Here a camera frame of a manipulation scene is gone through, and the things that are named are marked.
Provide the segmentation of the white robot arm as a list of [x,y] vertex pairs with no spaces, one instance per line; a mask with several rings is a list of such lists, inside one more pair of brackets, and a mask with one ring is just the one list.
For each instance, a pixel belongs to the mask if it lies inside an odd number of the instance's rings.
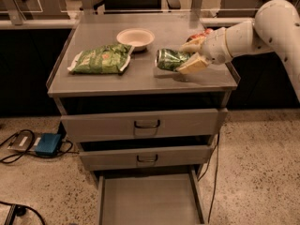
[[271,0],[246,22],[217,30],[206,30],[182,45],[192,56],[176,70],[181,74],[198,72],[242,55],[274,52],[282,61],[293,90],[300,99],[300,17],[286,0]]

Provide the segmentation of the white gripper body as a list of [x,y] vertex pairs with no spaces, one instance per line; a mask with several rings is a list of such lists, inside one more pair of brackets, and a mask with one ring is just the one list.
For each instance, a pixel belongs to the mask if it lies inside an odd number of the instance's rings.
[[227,47],[226,28],[213,30],[204,40],[201,54],[212,64],[220,65],[230,62],[233,58]]

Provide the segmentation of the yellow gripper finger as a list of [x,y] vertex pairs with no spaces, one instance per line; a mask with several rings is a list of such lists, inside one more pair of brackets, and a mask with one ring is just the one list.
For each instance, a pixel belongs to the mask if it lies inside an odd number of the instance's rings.
[[207,58],[196,52],[176,70],[181,74],[189,74],[199,72],[200,70],[207,68],[208,65],[209,61]]
[[199,53],[205,40],[206,37],[204,36],[197,37],[183,44],[180,50],[186,53]]

